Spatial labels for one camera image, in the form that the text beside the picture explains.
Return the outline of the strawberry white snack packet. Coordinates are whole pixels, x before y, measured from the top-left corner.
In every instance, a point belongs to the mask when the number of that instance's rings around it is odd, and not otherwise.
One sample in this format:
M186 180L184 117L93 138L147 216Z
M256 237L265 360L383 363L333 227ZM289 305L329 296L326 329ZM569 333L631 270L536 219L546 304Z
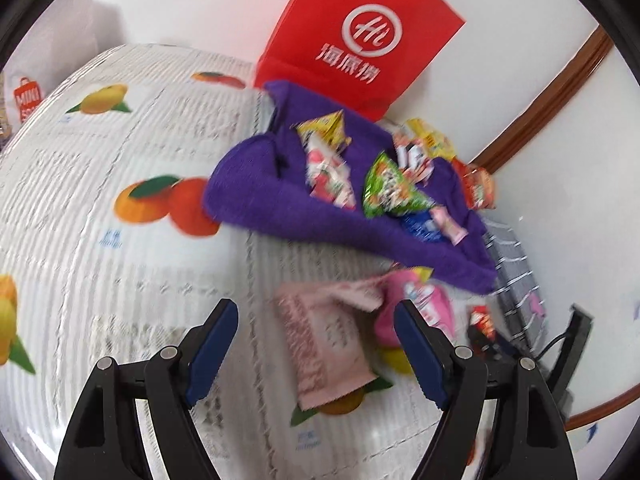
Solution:
M356 198L350 169L336 151L313 134L305 148L306 180L310 195L335 207L355 210Z

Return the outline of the pale pink long packet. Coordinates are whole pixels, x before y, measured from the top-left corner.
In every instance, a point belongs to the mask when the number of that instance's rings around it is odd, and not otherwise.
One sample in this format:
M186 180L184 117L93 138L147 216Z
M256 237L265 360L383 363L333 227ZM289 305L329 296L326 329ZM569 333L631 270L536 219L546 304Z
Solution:
M297 380L299 407L313 410L374 382L356 314L382 307L377 278L354 282L284 283L276 291Z

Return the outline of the orange chips bag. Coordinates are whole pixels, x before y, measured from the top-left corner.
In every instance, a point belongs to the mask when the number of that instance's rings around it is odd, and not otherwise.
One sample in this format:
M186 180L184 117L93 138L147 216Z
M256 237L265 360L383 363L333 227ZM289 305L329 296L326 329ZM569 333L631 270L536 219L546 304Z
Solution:
M466 206L469 209L494 209L496 206L496 185L492 175L483 167L465 164L454 158L451 166L458 175Z

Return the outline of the yellow triangular snack packet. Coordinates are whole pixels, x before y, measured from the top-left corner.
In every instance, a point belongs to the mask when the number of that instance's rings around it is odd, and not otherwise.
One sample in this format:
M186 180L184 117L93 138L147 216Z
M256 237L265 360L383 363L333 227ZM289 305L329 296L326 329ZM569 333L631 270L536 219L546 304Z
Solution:
M338 110L321 117L299 122L293 128L300 137L303 147L306 148L311 136L316 134L329 148L337 153L344 151L352 142L352 138L346 134L344 110Z

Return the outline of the red paper shopping bag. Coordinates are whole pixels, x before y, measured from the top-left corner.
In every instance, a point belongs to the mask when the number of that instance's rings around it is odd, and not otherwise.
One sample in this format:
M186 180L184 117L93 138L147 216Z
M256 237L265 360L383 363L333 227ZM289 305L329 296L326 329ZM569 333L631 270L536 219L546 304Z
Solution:
M463 24L445 0L290 0L255 84L291 81L376 122Z

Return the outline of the brown wooden door frame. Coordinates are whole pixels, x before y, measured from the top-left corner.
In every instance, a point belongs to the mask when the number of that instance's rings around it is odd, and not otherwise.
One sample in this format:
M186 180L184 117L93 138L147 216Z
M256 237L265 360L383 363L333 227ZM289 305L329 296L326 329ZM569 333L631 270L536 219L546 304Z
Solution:
M564 108L597 71L614 47L614 42L599 25L524 112L514 119L495 140L480 152L472 163L494 174Z

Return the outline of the magenta snack bag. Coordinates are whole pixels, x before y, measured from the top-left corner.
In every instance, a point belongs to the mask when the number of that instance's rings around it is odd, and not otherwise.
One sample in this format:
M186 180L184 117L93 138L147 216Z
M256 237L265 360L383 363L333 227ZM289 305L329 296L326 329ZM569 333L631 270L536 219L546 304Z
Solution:
M429 326L439 328L450 340L454 339L454 312L445 289L431 281L433 270L426 266L395 270L381 282L384 302L373 331L378 344L399 348L394 329L395 307L402 300L410 300Z

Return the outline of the grey checked star cloth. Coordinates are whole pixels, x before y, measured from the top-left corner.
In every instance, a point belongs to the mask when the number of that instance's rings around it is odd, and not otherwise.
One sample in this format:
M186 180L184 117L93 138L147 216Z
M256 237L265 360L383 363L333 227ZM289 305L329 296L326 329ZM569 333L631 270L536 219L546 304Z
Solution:
M514 344L533 354L547 337L544 298L522 243L504 223L483 219L485 245L497 270L495 296Z

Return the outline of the pink peach snack packet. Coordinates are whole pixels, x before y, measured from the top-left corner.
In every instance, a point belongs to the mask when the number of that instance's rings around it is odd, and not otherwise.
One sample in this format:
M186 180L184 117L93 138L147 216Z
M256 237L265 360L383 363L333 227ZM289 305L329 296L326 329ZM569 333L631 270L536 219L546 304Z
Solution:
M430 214L439 231L442 232L454 246L461 243L468 235L468 231L458 225L458 222L450 216L446 207L435 206L430 210Z

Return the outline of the yellow chips bag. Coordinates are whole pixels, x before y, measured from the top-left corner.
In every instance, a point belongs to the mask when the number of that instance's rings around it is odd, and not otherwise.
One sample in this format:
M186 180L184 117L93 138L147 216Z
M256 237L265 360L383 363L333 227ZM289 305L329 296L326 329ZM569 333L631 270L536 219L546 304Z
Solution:
M454 144L425 120L410 118L405 125L423 142L429 158L443 158L451 162L457 156Z

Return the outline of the white plastic bag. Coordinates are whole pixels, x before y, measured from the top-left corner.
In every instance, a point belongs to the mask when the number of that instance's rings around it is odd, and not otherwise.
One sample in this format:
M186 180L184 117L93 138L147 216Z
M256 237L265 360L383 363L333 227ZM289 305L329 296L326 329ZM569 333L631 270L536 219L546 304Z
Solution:
M17 133L55 88L55 70L44 58L14 58L2 70L2 96L11 131Z

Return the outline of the purple towel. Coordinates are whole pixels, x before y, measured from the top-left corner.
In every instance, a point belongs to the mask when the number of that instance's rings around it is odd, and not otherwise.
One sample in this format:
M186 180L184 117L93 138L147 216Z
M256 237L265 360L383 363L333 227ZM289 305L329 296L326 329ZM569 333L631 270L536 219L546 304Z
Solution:
M218 162L203 197L209 217L288 240L346 245L404 266L428 266L450 285L480 295L492 291L497 271L484 243L486 228L466 206L449 162L435 159L426 183L416 188L391 171L383 195L398 205L368 206L369 170L395 155L390 133L298 84L277 80L265 88L274 104L270 124ZM444 208L462 239L426 242L410 234L400 218L422 205Z

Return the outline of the fruit print tablecloth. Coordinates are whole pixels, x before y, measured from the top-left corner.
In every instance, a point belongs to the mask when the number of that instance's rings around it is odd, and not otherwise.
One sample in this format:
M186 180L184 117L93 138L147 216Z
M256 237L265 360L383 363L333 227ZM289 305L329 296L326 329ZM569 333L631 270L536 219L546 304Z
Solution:
M427 193L465 227L422 243L392 218L323 209L295 125L337 110L250 64L156 44L108 50L69 76L1 155L1 272L17 288L29 368L1 369L1 433L28 478L53 476L94 363L147 359L222 298L240 327L195 427L226 479L407 479L439 419L418 384L299 425L274 297L287 282L351 281L430 266L456 304L489 292L495 263L448 162Z

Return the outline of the blue snack packet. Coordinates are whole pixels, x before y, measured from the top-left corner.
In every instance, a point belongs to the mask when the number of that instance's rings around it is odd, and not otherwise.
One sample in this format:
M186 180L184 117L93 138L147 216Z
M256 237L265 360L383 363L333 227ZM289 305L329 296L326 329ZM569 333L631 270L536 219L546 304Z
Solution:
M405 232L421 242L439 243L445 238L428 210L401 217L400 225Z

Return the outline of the small red snack packet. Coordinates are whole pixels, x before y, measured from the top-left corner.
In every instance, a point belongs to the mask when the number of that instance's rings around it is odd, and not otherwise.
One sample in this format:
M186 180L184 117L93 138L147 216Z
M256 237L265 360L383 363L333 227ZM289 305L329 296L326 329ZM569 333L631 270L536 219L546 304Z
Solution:
M491 314L486 306L472 306L470 311L470 324L476 327L489 340L496 340L496 328L492 322Z

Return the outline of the panda print snack packet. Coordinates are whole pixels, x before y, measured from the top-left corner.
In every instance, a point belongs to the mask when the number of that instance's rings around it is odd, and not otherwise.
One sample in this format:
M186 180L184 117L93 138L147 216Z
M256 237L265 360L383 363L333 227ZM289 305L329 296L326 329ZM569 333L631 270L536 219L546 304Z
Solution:
M434 164L428 156L425 142L414 133L397 130L392 134L397 166L412 183L425 184L431 177Z

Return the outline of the green snack bag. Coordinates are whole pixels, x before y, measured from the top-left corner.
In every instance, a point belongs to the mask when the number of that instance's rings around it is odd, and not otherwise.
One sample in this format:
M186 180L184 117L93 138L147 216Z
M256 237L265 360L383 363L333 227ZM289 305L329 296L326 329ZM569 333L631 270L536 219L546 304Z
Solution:
M384 152L376 156L362 190L362 210L367 218L384 214L403 217L435 206L436 202L421 192Z

